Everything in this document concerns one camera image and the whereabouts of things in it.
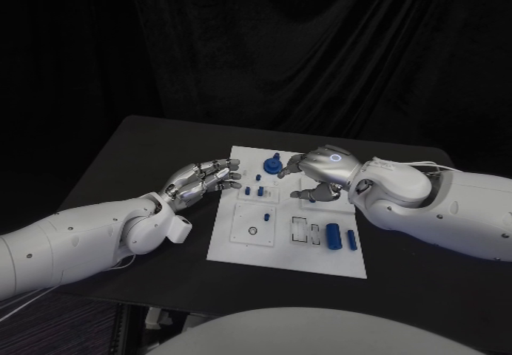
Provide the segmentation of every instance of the black backdrop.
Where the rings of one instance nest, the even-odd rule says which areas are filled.
[[[0,232],[52,213],[130,114],[437,146],[511,176],[508,0],[17,1],[4,14]]]

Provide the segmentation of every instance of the blue cylinder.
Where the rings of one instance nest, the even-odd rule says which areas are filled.
[[[283,169],[283,163],[280,161],[280,153],[274,154],[274,157],[264,161],[264,171],[275,175]]]
[[[339,235],[339,225],[329,223],[326,226],[327,248],[339,250],[342,248],[342,236]]]
[[[350,246],[350,250],[358,250],[358,243],[355,242],[355,231],[350,229],[346,232],[346,235],[349,237],[349,246]]]

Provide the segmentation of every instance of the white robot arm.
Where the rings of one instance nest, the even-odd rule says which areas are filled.
[[[174,214],[205,192],[241,185],[239,161],[190,164],[170,177],[160,193],[69,209],[0,236],[0,300],[82,280],[130,255],[146,254],[166,237],[183,243],[190,222]]]
[[[366,219],[382,229],[490,260],[512,261],[512,180],[460,172],[423,173],[414,166],[374,158],[361,164],[335,146],[296,155],[278,174],[303,171],[320,184],[291,197],[330,201],[348,191]]]

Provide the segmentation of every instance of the gray floor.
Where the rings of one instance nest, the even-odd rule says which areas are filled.
[[[0,310],[0,317],[32,297]],[[0,354],[108,354],[115,312],[115,303],[55,290],[0,322]]]

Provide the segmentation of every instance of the white plastic board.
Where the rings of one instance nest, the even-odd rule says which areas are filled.
[[[297,154],[242,146],[231,149],[231,158],[239,159],[242,189],[222,191],[206,259],[366,279],[355,208],[346,202],[346,193],[332,203],[293,199],[291,191],[311,189],[316,182],[301,174],[290,174],[280,180],[264,172],[264,161],[275,152],[284,165]],[[270,192],[264,196],[257,196],[260,186],[264,192]],[[270,214],[268,221],[264,220],[265,213]],[[342,232],[343,247],[336,251],[326,245],[329,223],[336,223]],[[257,228],[255,234],[248,232],[251,227]],[[349,229],[355,231],[355,251],[346,237]],[[300,233],[297,237],[293,237],[293,231]]]

